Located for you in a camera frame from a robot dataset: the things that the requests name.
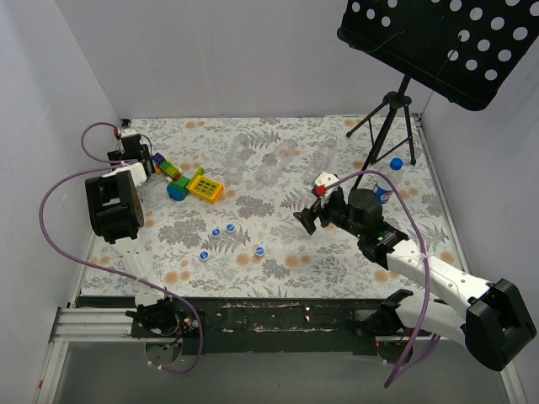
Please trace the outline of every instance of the floral tablecloth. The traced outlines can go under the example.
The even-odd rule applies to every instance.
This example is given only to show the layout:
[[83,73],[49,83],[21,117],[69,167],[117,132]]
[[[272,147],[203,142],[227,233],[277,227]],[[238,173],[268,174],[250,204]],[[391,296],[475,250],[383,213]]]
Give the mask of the floral tablecloth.
[[[232,138],[246,133],[250,157],[243,181],[225,183],[225,193],[211,205],[193,195],[171,200],[167,182],[153,175],[139,189],[145,214],[141,242],[152,257],[154,270],[170,290],[186,296],[381,298],[402,287],[420,288],[402,276],[367,261],[357,240],[333,225],[309,236],[292,213],[309,206],[314,197],[302,183],[302,174],[320,142],[338,139],[338,154],[329,171],[340,177],[361,168],[371,146],[368,126],[350,139],[345,132],[360,117],[328,116],[285,119],[153,119],[134,120],[132,127],[152,140],[160,152],[190,177],[198,167],[206,176],[223,181],[227,149]],[[383,118],[372,120],[375,134]],[[404,118],[396,118],[383,150],[406,137]],[[293,138],[298,150],[290,166],[271,186],[254,180],[264,155],[282,140]],[[404,160],[400,192],[419,223],[429,252],[461,267],[445,214],[429,170],[424,148],[414,128],[417,164],[409,164],[406,146],[394,152]],[[389,164],[390,158],[375,167]],[[372,187],[374,178],[363,178]],[[348,194],[353,181],[344,184]],[[395,197],[384,216],[413,239],[412,227]],[[214,238],[211,230],[232,223],[237,231]],[[266,249],[263,258],[253,252]],[[200,252],[210,259],[202,262]],[[96,238],[91,261],[120,268],[120,260],[101,238]],[[113,274],[87,268],[82,295],[132,295],[130,282]]]

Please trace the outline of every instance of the music stand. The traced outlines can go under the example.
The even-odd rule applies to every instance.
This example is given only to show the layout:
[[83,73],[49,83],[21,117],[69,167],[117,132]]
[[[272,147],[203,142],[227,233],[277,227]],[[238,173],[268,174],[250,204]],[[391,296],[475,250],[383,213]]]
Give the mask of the music stand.
[[390,94],[403,104],[407,120],[408,138],[398,146],[408,141],[414,163],[409,103],[404,99],[410,78],[464,109],[485,109],[538,35],[537,0],[349,0],[337,36],[404,74],[399,91],[388,93],[347,133],[350,137],[389,104],[363,168],[388,154],[378,158],[397,113],[391,100],[385,102]]

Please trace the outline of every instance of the plastic bottle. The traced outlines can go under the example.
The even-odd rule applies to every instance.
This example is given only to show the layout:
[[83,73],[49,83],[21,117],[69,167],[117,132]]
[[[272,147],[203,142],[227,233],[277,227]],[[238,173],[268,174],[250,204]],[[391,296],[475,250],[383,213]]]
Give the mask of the plastic bottle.
[[[389,163],[389,167],[386,167],[380,171],[381,173],[386,174],[389,179],[391,179],[393,184],[398,187],[401,180],[403,179],[403,171],[401,170],[402,167],[403,161],[400,158],[393,158],[391,160],[391,163]],[[374,188],[372,190],[376,194],[376,199],[382,205],[386,204],[389,198],[391,198],[391,195],[393,195],[393,190],[389,186],[387,181],[384,178],[378,176],[376,179],[376,184],[374,185]]]
[[249,157],[249,138],[245,133],[237,135],[227,154],[225,182],[239,184],[242,182],[245,163]]
[[311,162],[303,173],[303,183],[312,183],[322,171],[327,171],[337,152],[337,139],[330,137],[322,142],[312,155]]
[[286,166],[294,158],[297,143],[294,139],[282,141],[269,155],[265,156],[256,173],[257,181],[266,185],[273,184],[285,171]]

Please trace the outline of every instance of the bottle cap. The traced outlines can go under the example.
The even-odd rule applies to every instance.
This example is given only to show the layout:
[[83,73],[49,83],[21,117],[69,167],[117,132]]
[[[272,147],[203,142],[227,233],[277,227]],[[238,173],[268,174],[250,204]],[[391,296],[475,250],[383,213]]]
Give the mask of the bottle cap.
[[391,160],[391,162],[389,163],[389,167],[392,169],[392,170],[395,170],[395,171],[398,171],[400,170],[402,167],[403,167],[403,161],[398,158],[398,157],[395,157]]

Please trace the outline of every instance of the wall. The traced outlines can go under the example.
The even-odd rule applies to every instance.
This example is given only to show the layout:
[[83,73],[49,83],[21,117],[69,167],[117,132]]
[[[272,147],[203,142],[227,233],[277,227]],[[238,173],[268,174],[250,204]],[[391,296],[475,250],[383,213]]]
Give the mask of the wall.
[[[539,327],[539,43],[482,112],[437,94],[424,112],[427,140],[474,274],[506,278]],[[539,400],[539,343],[515,360],[528,402]]]
[[402,78],[337,38],[346,0],[56,3],[121,117],[364,114]]
[[[52,0],[0,0],[0,88],[0,401],[19,404],[34,399],[56,308],[77,276],[40,233],[40,198],[92,165],[80,131],[117,117]],[[96,152],[114,147],[109,131],[92,137]],[[60,189],[48,207],[53,238],[82,254],[89,235],[82,183]]]

